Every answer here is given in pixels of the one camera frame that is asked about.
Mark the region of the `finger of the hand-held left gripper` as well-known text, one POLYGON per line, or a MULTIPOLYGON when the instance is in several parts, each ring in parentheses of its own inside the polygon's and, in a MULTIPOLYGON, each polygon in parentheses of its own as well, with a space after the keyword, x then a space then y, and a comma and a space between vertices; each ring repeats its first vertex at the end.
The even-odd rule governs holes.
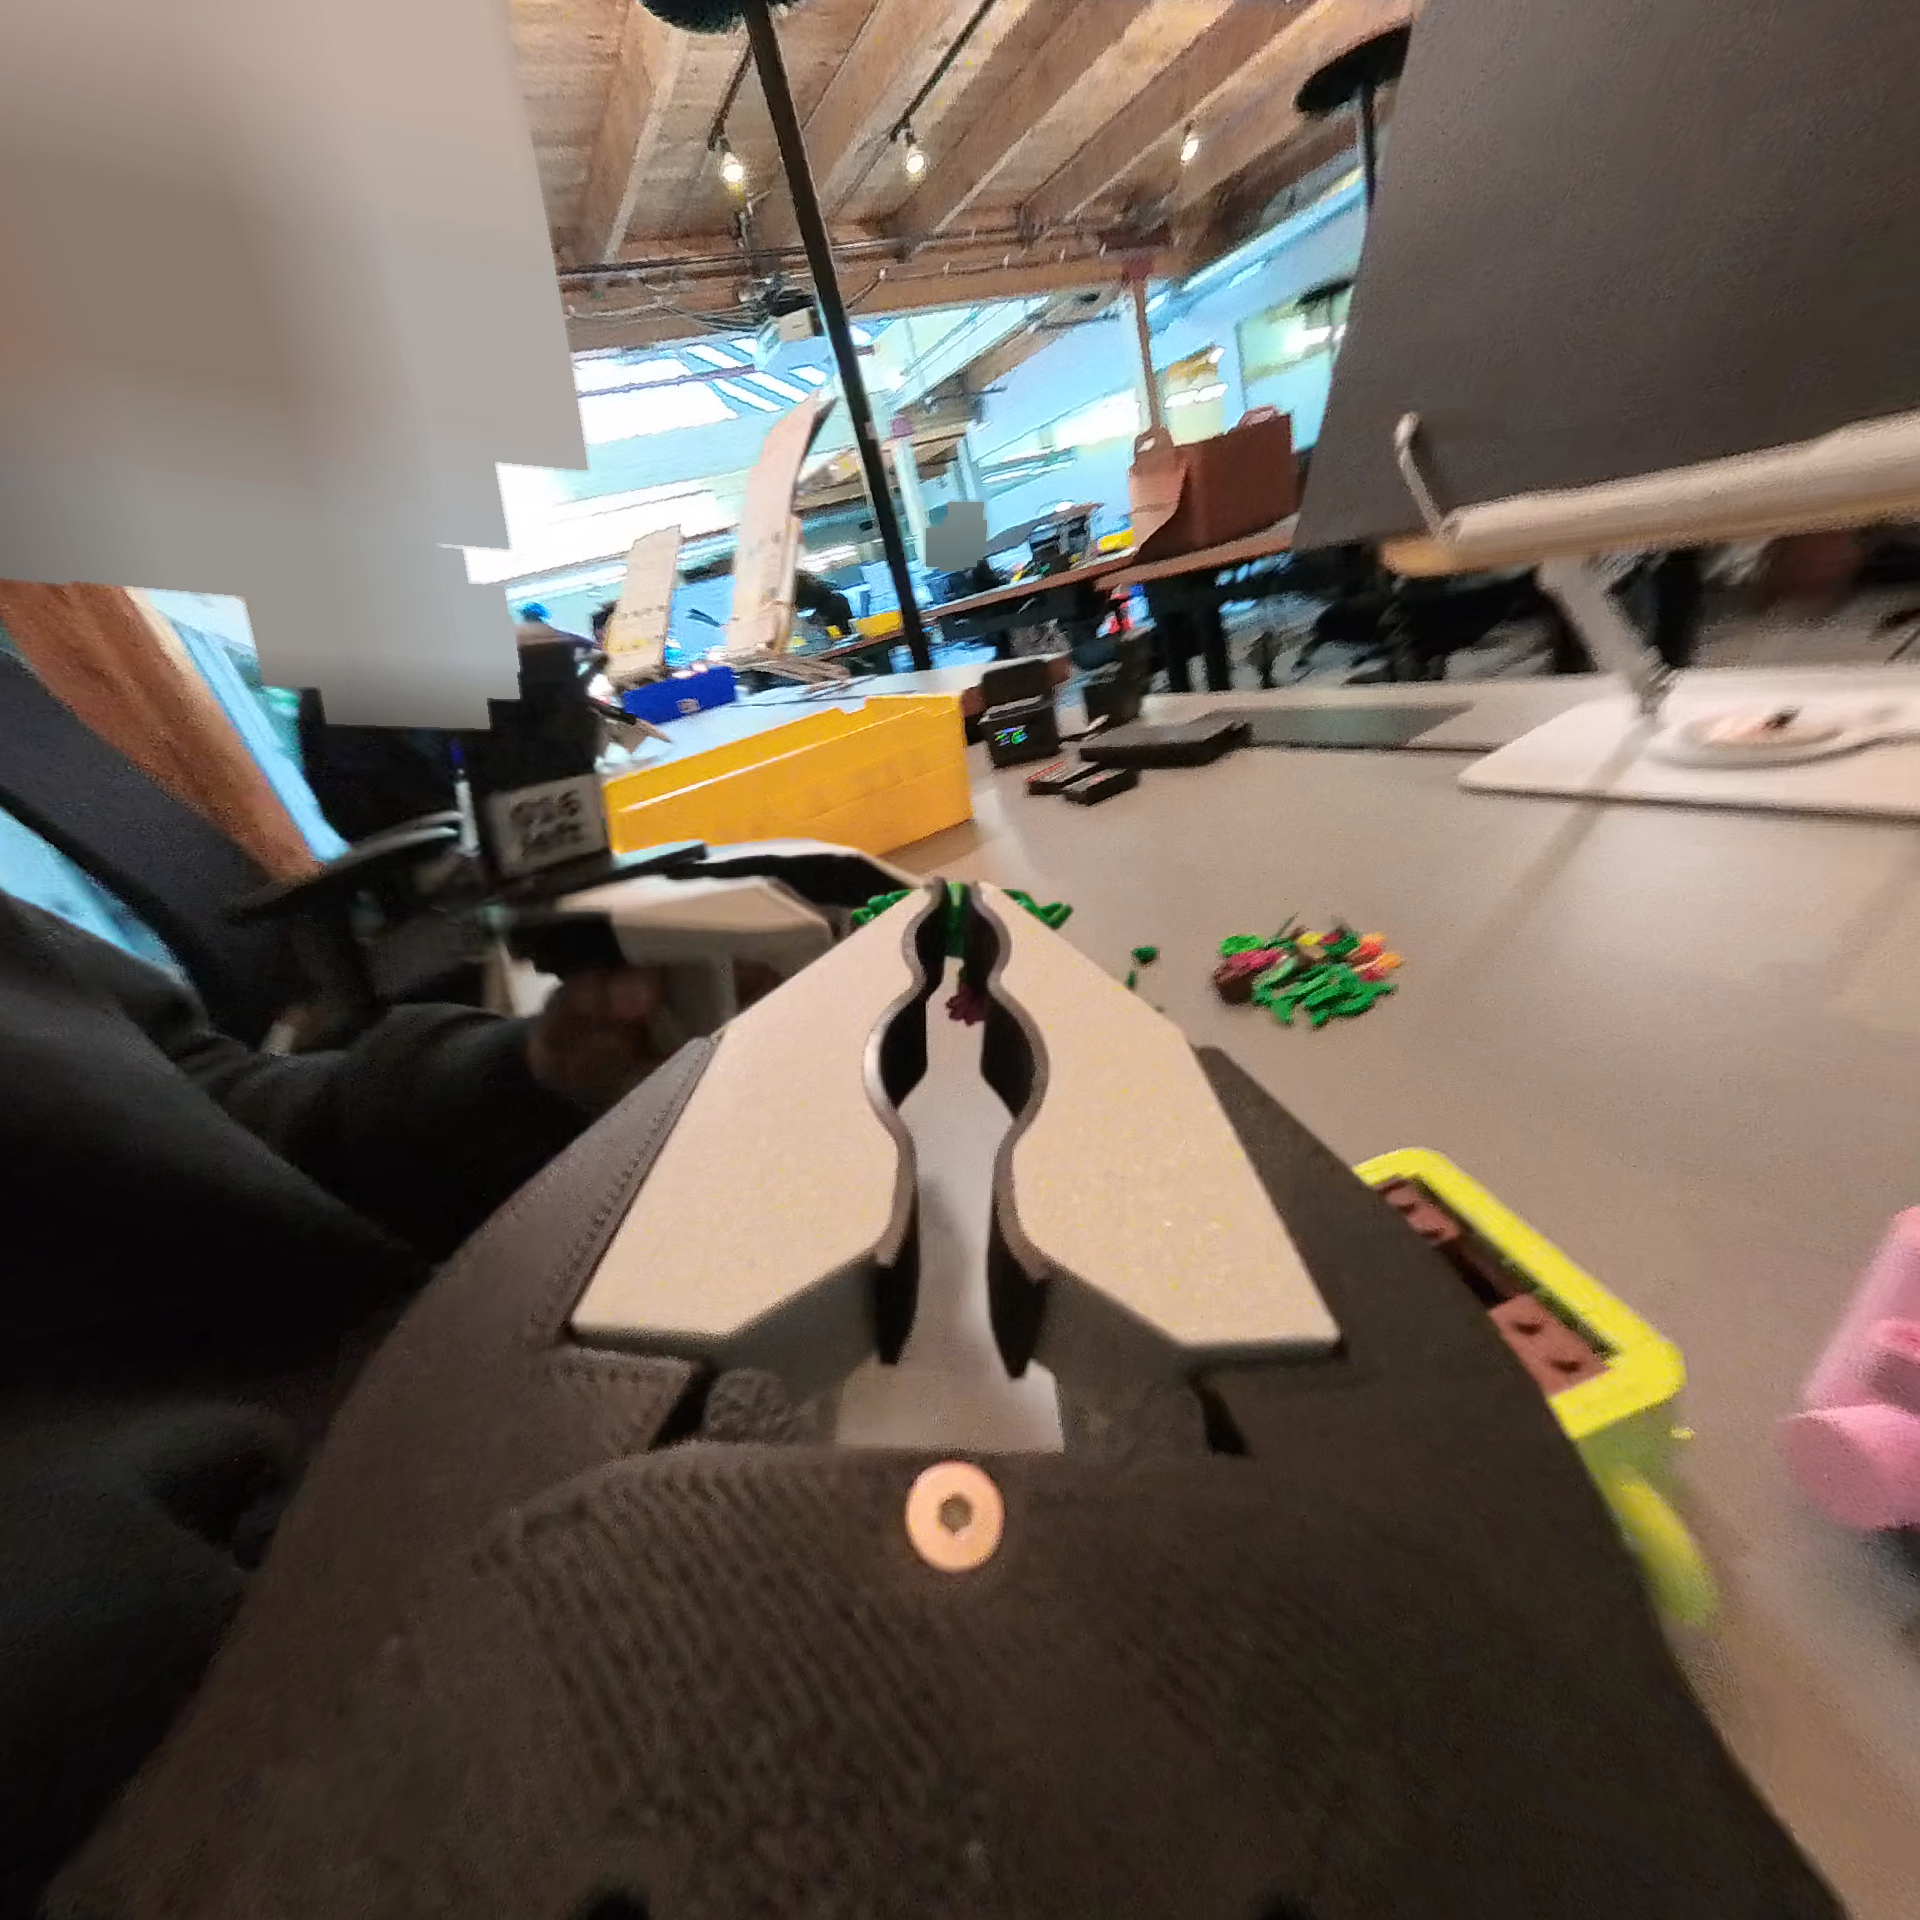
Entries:
POLYGON ((771 880, 819 908, 864 908, 924 883, 894 861, 832 841, 670 841, 612 858, 612 880, 771 880))
POLYGON ((832 943, 832 918, 764 876, 613 880, 507 912, 507 947, 538 974, 653 974, 653 1037, 720 1033, 741 1005, 741 967, 789 981, 832 943))

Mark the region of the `wooden post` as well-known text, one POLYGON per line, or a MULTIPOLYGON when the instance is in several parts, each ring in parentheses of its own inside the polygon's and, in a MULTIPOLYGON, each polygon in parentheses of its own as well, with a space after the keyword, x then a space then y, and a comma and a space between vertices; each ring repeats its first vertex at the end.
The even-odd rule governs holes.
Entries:
POLYGON ((271 880, 316 868, 198 667, 130 587, 2 582, 2 634, 75 717, 190 802, 271 880))

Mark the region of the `brown paper bag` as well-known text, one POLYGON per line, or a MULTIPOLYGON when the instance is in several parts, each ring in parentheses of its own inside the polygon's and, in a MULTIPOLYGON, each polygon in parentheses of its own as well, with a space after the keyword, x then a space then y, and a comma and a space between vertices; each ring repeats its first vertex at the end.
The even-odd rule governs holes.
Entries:
POLYGON ((1134 560, 1182 560, 1256 536, 1300 509, 1300 490, 1294 417, 1270 406, 1203 440, 1144 432, 1127 476, 1134 560))

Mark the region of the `pile of small toy bricks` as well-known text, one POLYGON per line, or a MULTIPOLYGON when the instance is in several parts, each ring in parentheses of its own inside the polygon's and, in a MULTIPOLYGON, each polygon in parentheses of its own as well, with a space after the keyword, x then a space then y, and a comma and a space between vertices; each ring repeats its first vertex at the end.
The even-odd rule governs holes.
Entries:
POLYGON ((1213 964, 1222 1001, 1253 1005, 1283 1030, 1362 1020, 1400 987, 1403 957, 1375 932, 1300 922, 1274 934, 1230 934, 1213 964))

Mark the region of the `paper instruction booklet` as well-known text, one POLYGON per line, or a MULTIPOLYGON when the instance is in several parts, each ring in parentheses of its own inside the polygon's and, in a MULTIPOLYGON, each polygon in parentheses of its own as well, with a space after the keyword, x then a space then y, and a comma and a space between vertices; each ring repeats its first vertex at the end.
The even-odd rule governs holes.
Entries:
POLYGON ((613 687, 643 687, 667 672, 670 614, 679 586, 684 529, 675 523, 627 550, 619 592, 601 629, 613 687))
POLYGON ((832 391, 806 394, 766 432, 760 455, 747 471, 733 565, 733 621, 724 629, 724 662, 733 671, 776 662, 789 646, 801 569, 801 518, 793 493, 806 455, 832 407, 832 391))

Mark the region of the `white document stand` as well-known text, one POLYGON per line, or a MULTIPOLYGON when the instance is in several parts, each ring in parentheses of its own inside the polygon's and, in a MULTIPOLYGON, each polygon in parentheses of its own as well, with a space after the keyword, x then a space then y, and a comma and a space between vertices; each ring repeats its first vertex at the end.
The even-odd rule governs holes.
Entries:
POLYGON ((1598 560, 1656 536, 1759 540, 1916 505, 1916 410, 1724 461, 1444 509, 1400 416, 1393 461, 1425 536, 1385 550, 1400 575, 1532 561, 1539 586, 1623 691, 1474 761, 1479 798, 1658 802, 1916 822, 1914 691, 1688 691, 1638 640, 1598 560))

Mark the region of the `black board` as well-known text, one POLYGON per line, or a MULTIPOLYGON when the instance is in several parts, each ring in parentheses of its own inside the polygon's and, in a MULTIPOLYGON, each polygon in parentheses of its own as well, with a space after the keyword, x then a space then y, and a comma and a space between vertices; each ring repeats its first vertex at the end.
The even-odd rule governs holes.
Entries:
POLYGON ((1296 542, 1916 410, 1916 2, 1426 2, 1296 542))

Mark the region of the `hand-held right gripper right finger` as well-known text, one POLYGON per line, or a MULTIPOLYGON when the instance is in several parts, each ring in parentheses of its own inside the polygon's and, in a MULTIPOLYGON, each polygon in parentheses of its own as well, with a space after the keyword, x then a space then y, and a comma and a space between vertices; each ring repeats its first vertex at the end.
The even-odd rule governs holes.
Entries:
POLYGON ((1340 1319, 1182 1030, 1008 887, 974 885, 979 1074, 1005 1130, 986 1296, 1061 1444, 1104 1444, 1230 1373, 1340 1357, 1340 1319))

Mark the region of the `person's left forearm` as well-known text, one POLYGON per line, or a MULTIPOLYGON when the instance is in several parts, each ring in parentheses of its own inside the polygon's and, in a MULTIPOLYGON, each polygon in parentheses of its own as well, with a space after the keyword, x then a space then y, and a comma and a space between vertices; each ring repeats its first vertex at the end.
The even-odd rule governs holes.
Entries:
POLYGON ((336 1053, 222 1043, 197 1083, 323 1193, 446 1258, 590 1120, 535 1074, 535 1025, 403 1005, 336 1053))

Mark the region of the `black pole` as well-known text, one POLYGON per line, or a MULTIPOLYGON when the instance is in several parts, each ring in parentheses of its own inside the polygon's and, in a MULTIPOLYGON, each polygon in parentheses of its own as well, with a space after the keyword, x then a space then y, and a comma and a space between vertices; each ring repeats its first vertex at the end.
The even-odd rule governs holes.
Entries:
POLYGON ((1327 120, 1341 112, 1356 119, 1367 211, 1377 200, 1377 94, 1400 82, 1409 48, 1411 22, 1399 22, 1324 63, 1294 94, 1294 107, 1306 120, 1327 120))
POLYGON ((852 440, 860 455, 860 471, 864 483, 864 495, 876 515, 882 560, 899 599, 900 617, 900 642, 912 656, 915 671, 931 671, 931 640, 924 634, 919 592, 912 577, 912 565, 906 556, 906 531, 900 515, 890 495, 889 471, 882 461, 877 429, 864 391, 864 376, 860 372, 860 349, 852 340, 852 316, 846 314, 844 286, 837 279, 837 258, 831 245, 831 224, 819 205, 819 191, 814 183, 814 166, 806 160, 804 123, 793 104, 788 64, 782 57, 782 35, 773 22, 771 2, 744 2, 744 25, 747 47, 753 57, 753 73, 760 86, 760 97, 771 115, 771 132, 776 141, 782 171, 789 191, 793 218, 801 228, 801 245, 806 258, 806 272, 814 273, 814 305, 819 308, 819 321, 831 336, 831 352, 840 372, 846 410, 852 422, 852 440))

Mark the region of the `black flat box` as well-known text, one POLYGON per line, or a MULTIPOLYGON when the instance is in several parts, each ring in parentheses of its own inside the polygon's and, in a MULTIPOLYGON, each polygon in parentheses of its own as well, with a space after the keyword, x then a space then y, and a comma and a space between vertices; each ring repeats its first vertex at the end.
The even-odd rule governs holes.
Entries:
POLYGON ((1102 771, 1189 771, 1209 767, 1251 744, 1251 723, 1203 715, 1168 724, 1129 723, 1077 744, 1085 764, 1102 771))

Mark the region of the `green toy brick leaf sprig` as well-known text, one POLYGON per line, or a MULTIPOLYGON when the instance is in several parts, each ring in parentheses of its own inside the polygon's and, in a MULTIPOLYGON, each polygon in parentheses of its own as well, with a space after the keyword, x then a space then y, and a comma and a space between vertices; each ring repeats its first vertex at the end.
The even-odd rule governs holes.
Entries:
MULTIPOLYGON (((852 908, 848 929, 860 932, 860 929, 871 925, 876 918, 890 912, 899 902, 906 902, 912 892, 919 892, 919 887, 894 887, 894 892, 871 895, 870 902, 852 908)), ((974 912, 971 908, 971 885, 939 883, 939 892, 943 892, 939 955, 964 964, 968 943, 971 943, 968 929, 971 929, 971 912, 974 912)), ((1037 902, 1022 887, 1012 887, 1008 898, 1016 904, 1022 904, 1025 915, 1037 918, 1050 932, 1061 932, 1067 925, 1067 918, 1074 915, 1074 908, 1067 902, 1037 902)), ((986 1020, 986 999, 964 975, 959 987, 953 987, 953 994, 948 996, 943 1012, 951 1022, 979 1025, 986 1020)))

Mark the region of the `yellow plastic bin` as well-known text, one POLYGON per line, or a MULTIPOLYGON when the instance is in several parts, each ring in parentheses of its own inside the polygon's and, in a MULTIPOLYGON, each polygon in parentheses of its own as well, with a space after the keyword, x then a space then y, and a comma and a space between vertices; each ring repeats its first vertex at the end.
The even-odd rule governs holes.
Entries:
POLYGON ((974 816, 951 691, 816 709, 603 788, 613 852, 667 841, 831 841, 890 855, 974 816))

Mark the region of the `black office chair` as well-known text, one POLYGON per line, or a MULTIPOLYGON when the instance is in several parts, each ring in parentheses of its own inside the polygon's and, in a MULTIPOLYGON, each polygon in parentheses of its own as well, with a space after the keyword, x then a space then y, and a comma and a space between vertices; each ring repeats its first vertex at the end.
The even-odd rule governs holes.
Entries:
POLYGON ((483 943, 432 902, 462 868, 458 813, 428 813, 271 880, 215 822, 2 659, 2 809, 144 922, 242 1043, 350 1043, 405 1001, 483 1005, 483 943))

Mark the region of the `pink toy brick plant pot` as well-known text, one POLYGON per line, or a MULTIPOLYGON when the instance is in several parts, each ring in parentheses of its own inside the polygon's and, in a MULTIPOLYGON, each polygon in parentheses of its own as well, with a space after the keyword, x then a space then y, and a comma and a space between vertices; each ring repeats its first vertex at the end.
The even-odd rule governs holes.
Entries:
POLYGON ((1916 1533, 1916 1209, 1887 1226, 1775 1441, 1834 1525, 1916 1533))

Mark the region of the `black charger case with display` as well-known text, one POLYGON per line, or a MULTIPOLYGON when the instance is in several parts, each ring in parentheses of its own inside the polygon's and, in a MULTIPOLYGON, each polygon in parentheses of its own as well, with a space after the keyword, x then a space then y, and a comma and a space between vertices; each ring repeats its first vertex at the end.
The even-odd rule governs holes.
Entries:
POLYGON ((1028 656, 997 662, 975 687, 975 737, 997 764, 1025 764, 1058 754, 1058 687, 1061 656, 1028 656))

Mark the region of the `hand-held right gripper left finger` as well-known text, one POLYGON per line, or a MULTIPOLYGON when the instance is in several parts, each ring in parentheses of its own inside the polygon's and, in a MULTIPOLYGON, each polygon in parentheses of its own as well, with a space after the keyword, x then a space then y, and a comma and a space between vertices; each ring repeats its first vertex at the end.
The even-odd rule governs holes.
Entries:
POLYGON ((948 892, 924 883, 724 1022, 570 1311, 612 1354, 766 1373, 801 1405, 894 1365, 920 1296, 919 1146, 948 892))

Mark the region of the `wooden background desk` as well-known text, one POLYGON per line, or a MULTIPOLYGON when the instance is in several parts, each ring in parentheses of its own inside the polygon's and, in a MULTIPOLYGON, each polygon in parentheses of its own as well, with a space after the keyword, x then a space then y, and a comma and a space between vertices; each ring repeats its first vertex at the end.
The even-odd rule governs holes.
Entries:
POLYGON ((1296 515, 1176 560, 1134 561, 1106 582, 1106 599, 1144 593, 1158 672, 1172 696, 1226 691, 1233 681, 1226 611, 1261 606, 1296 592, 1296 515))

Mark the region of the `lime green toy brick pot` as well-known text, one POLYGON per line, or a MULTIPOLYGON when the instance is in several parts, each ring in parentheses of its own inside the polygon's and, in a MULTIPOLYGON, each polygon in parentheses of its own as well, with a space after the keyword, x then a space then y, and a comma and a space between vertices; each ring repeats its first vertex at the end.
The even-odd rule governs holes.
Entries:
POLYGON ((1356 1175, 1448 1261, 1545 1395, 1656 1607, 1707 1625, 1719 1582, 1676 1503, 1690 1441, 1681 1349, 1453 1158, 1391 1149, 1356 1175))

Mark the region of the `person's left hand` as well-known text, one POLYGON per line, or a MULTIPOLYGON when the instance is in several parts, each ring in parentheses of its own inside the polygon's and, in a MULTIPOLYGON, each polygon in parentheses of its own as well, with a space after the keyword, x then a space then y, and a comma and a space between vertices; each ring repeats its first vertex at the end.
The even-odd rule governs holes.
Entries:
POLYGON ((556 1102, 597 1117, 675 1048, 664 1025, 664 974, 613 967, 558 983, 525 1025, 525 1065, 556 1102))

